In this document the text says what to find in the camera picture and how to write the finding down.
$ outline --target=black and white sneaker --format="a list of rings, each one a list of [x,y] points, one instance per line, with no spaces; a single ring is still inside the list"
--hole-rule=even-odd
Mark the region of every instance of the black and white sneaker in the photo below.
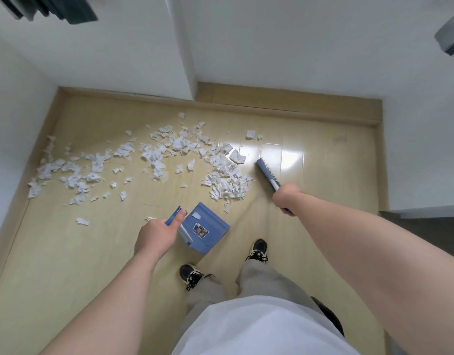
[[[187,291],[194,288],[201,279],[207,276],[192,264],[182,265],[181,268],[179,268],[179,275],[186,284]]]
[[[257,239],[250,247],[250,255],[247,259],[255,259],[262,263],[268,261],[268,244],[263,239]]]

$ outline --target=forearm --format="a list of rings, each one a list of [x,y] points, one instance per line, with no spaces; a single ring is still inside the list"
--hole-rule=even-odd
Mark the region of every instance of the forearm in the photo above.
[[[155,265],[142,254],[133,256],[41,354],[136,354]]]
[[[454,352],[452,256],[387,220],[310,195],[293,195],[288,207],[408,351]]]

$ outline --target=sticker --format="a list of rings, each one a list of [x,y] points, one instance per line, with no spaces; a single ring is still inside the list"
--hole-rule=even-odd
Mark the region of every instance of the sticker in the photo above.
[[[197,234],[199,238],[204,238],[209,233],[209,231],[199,223],[196,223],[192,231]]]

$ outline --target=dark object on ceiling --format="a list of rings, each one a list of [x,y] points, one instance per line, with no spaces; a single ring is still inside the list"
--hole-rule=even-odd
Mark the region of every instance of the dark object on ceiling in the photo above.
[[[454,56],[454,17],[436,32],[435,39],[445,53]]]
[[[67,20],[71,25],[99,20],[86,0],[0,0],[0,2],[18,20],[26,17],[33,21],[36,11],[40,11],[45,17],[54,14],[60,20]]]

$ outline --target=light wood flooring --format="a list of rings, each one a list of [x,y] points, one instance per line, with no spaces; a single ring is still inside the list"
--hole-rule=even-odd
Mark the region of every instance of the light wood flooring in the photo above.
[[[152,182],[141,160],[138,142],[152,143],[148,134],[171,124],[180,131],[179,112],[191,127],[206,122],[203,134],[229,142],[247,155],[242,171],[257,181],[242,201],[234,201],[230,214],[224,202],[209,197],[200,182],[212,167],[196,156],[194,172],[175,175],[194,154],[165,159],[169,181]],[[263,140],[247,141],[255,130]],[[17,237],[0,278],[0,354],[36,354],[117,274],[133,254],[139,228],[146,216],[167,218],[181,205],[192,209],[203,202],[230,226],[230,231],[204,257],[181,239],[159,262],[149,294],[140,354],[170,354],[173,337],[184,317],[184,286],[178,268],[198,262],[215,274],[232,297],[234,280],[252,241],[263,237],[270,246],[269,265],[319,298],[342,321],[346,339],[362,354],[385,353],[383,329],[352,288],[318,251],[296,218],[283,215],[271,201],[271,190],[254,168],[263,157],[280,182],[295,182],[323,199],[378,212],[375,141],[372,128],[345,124],[269,118],[215,112],[136,101],[71,95],[64,104],[54,135],[55,156],[73,144],[73,154],[117,149],[129,136],[138,137],[131,162],[112,158],[101,174],[105,182],[91,188],[96,202],[67,205],[75,193],[57,179],[29,202]],[[122,173],[113,168],[123,166]],[[133,177],[123,185],[125,177]],[[118,186],[110,190],[109,184]],[[181,189],[182,183],[188,188]],[[121,202],[120,191],[127,192]],[[102,195],[111,192],[108,199]],[[75,219],[90,221],[88,227]]]

